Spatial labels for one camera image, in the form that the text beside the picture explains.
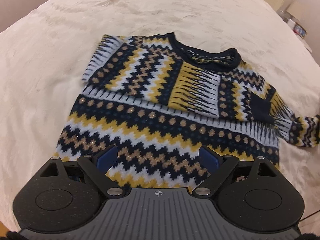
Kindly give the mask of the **navy yellow patterned knit sweater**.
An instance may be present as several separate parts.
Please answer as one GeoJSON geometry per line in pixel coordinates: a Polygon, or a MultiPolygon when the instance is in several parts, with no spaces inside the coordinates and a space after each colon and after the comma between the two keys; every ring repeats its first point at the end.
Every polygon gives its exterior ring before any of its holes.
{"type": "Polygon", "coordinates": [[[199,149],[279,165],[279,142],[319,144],[319,116],[296,116],[234,48],[186,46],[174,33],[104,35],[56,147],[63,160],[108,146],[122,187],[187,187],[209,175],[199,149]]]}

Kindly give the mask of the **cream textured bedspread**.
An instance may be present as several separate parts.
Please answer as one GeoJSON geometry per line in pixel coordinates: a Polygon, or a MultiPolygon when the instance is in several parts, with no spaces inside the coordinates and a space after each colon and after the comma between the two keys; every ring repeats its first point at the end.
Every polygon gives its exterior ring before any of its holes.
{"type": "Polygon", "coordinates": [[[236,48],[296,115],[319,113],[319,65],[263,0],[49,0],[1,33],[1,222],[51,157],[104,34],[174,32],[191,47],[236,48]]]}

